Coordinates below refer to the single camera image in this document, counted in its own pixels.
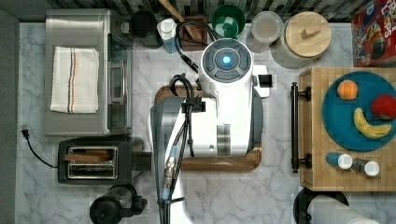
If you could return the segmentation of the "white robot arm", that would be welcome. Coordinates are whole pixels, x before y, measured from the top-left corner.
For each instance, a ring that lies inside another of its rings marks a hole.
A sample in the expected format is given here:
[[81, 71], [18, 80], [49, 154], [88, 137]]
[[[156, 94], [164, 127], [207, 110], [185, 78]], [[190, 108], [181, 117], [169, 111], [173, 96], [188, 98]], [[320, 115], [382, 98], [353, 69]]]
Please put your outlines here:
[[184, 96], [167, 96], [148, 114], [161, 224], [193, 224], [187, 211], [180, 171], [196, 161], [205, 171], [219, 159], [242, 159], [262, 140], [262, 99], [271, 82], [242, 42], [222, 38], [202, 53], [198, 78]]

